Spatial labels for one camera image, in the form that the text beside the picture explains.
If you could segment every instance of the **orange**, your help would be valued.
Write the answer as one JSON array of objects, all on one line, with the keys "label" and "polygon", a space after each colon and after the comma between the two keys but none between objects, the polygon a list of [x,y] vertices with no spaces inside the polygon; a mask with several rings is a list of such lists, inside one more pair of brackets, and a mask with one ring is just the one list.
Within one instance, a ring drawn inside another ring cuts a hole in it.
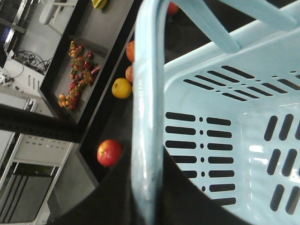
[{"label": "orange", "polygon": [[135,41],[131,41],[128,43],[126,48],[126,55],[129,61],[134,62],[135,61]]}]

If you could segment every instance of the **apple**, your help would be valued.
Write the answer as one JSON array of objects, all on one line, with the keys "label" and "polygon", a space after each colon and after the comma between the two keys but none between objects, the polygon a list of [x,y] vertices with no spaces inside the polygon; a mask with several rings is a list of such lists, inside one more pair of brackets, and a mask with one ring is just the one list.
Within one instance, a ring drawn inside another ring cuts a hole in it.
[{"label": "apple", "polygon": [[176,13],[178,13],[178,10],[179,10],[179,7],[175,3],[170,2],[167,14],[168,15],[175,15]]},{"label": "apple", "polygon": [[135,61],[135,41],[131,41],[128,43],[126,47],[126,55],[129,61],[134,62]]},{"label": "apple", "polygon": [[125,77],[129,82],[133,83],[133,67],[132,67],[132,65],[126,69]]},{"label": "apple", "polygon": [[118,162],[122,151],[121,144],[116,140],[105,140],[98,147],[97,160],[104,166],[113,166]]}]

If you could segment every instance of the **basket handle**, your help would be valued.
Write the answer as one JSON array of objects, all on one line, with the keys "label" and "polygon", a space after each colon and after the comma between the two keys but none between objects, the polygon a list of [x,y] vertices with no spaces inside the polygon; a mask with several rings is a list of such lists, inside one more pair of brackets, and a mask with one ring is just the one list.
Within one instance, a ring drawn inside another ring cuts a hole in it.
[{"label": "basket handle", "polygon": [[[173,1],[225,52],[234,53],[240,49],[202,0]],[[222,1],[278,29],[297,25],[292,17],[263,0]],[[156,224],[157,197],[162,187],[164,28],[169,2],[144,0],[135,28],[131,185],[138,213],[147,225]]]}]

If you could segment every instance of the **cherry tomato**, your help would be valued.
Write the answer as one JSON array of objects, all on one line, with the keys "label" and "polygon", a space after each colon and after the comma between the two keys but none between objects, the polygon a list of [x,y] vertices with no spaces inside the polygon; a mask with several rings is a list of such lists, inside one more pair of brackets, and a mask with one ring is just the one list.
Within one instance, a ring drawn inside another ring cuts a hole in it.
[{"label": "cherry tomato", "polygon": [[90,64],[89,61],[86,61],[86,62],[84,63],[84,68],[85,68],[85,69],[89,69],[90,66],[91,66],[91,64]]}]

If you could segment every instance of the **shopping basket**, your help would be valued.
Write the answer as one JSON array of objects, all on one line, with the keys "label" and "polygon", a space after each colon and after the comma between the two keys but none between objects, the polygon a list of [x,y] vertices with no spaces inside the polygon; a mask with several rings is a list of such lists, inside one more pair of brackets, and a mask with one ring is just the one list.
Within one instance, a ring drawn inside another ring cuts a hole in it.
[{"label": "shopping basket", "polygon": [[154,224],[163,145],[213,201],[256,225],[300,221],[300,1],[220,0],[258,20],[230,34],[202,0],[174,0],[213,41],[164,65],[168,0],[135,33],[132,188]]}]

